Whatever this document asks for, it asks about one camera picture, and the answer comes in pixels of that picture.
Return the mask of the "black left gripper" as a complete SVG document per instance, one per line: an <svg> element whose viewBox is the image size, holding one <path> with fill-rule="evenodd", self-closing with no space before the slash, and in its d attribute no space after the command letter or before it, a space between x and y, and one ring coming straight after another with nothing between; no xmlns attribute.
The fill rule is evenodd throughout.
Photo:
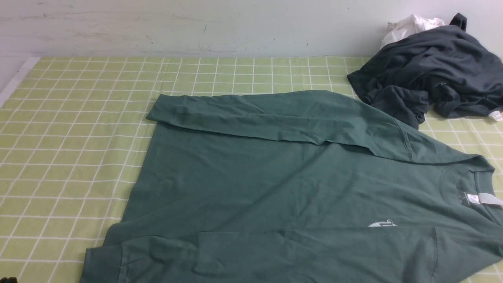
<svg viewBox="0 0 503 283"><path fill-rule="evenodd" d="M0 283L18 283L16 277L3 277L0 279Z"/></svg>

